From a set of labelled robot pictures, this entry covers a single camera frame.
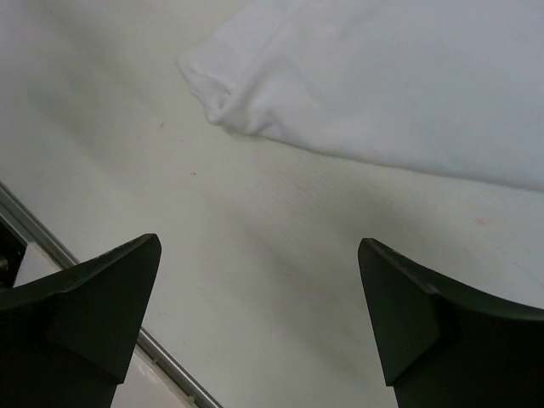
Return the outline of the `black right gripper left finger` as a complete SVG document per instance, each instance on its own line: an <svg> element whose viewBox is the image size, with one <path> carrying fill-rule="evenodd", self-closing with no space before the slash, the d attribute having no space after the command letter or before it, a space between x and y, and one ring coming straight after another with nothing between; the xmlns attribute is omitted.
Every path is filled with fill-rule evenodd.
<svg viewBox="0 0 544 408"><path fill-rule="evenodd" d="M109 407L124 383L162 244L145 234L1 293L1 405Z"/></svg>

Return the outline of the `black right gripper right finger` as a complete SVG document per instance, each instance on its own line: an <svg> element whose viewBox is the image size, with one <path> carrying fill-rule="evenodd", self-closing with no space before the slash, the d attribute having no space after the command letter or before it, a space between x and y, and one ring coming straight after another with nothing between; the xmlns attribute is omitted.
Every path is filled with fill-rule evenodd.
<svg viewBox="0 0 544 408"><path fill-rule="evenodd" d="M380 241L358 250L387 386L400 407L541 407L543 311L426 268Z"/></svg>

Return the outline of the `white skirt cloth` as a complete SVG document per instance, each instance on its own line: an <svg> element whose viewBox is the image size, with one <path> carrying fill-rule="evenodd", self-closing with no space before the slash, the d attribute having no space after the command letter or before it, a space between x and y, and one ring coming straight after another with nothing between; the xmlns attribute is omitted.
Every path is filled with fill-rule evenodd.
<svg viewBox="0 0 544 408"><path fill-rule="evenodd" d="M179 67L232 131L543 187L540 1L253 1Z"/></svg>

